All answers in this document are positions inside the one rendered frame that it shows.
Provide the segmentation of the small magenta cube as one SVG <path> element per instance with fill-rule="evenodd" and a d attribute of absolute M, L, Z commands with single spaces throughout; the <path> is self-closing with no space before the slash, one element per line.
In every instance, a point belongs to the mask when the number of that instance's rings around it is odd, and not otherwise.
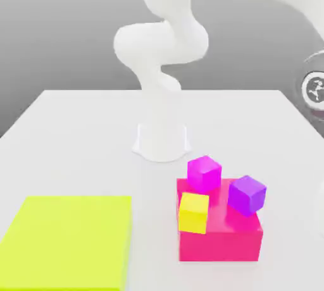
<path fill-rule="evenodd" d="M 221 186 L 221 164 L 209 156 L 192 159 L 187 163 L 187 181 L 199 193 L 209 193 Z"/>

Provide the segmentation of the small yellow cube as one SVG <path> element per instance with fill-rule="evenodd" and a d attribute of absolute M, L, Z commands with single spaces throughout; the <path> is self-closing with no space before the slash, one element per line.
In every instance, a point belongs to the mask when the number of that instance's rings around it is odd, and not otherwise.
<path fill-rule="evenodd" d="M 209 196 L 183 192 L 178 209 L 180 232 L 205 234 L 207 229 Z"/>

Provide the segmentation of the small purple cube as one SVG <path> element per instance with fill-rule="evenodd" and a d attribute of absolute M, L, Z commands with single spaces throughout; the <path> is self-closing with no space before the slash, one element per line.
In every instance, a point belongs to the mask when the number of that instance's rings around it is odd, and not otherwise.
<path fill-rule="evenodd" d="M 245 217 L 250 217 L 264 206 L 266 190 L 266 185 L 251 176 L 240 177 L 229 185 L 228 205 Z"/>

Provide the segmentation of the large pink box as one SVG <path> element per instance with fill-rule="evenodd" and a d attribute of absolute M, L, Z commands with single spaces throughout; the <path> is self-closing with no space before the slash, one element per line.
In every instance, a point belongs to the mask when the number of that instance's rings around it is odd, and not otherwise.
<path fill-rule="evenodd" d="M 259 259 L 263 228 L 258 215 L 246 217 L 227 204 L 229 178 L 209 193 L 206 233 L 178 231 L 178 259 L 254 262 Z"/>

